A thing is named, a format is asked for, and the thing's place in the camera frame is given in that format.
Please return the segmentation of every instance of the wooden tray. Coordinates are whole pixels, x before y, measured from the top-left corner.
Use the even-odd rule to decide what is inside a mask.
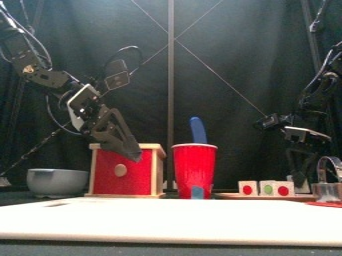
[[[239,193],[215,193],[219,199],[228,200],[286,200],[295,202],[311,202],[315,201],[312,195],[295,195],[295,196],[243,196]]]

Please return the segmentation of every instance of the green dot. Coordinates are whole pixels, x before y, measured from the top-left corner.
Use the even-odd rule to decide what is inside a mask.
[[[263,191],[264,191],[264,193],[266,193],[267,195],[270,195],[270,194],[272,193],[272,186],[271,186],[271,185],[266,185],[266,186],[263,187]]]

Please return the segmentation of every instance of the wooden box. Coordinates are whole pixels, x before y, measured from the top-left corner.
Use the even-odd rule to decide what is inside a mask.
[[[161,197],[163,159],[159,144],[139,144],[141,160],[136,163],[115,152],[91,144],[92,164],[87,196]]]

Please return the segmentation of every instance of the blue object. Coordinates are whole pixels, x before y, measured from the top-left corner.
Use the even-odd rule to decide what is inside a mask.
[[[191,199],[204,199],[204,190],[201,187],[192,186]]]
[[[199,117],[191,117],[189,127],[192,132],[193,143],[207,144],[208,142],[207,142],[205,129]]]

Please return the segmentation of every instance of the blue handle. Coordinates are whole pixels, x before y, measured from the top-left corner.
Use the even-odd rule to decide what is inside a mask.
[[[197,117],[189,119],[189,127],[192,131],[193,143],[207,144],[207,134],[205,129],[201,123],[201,120]]]

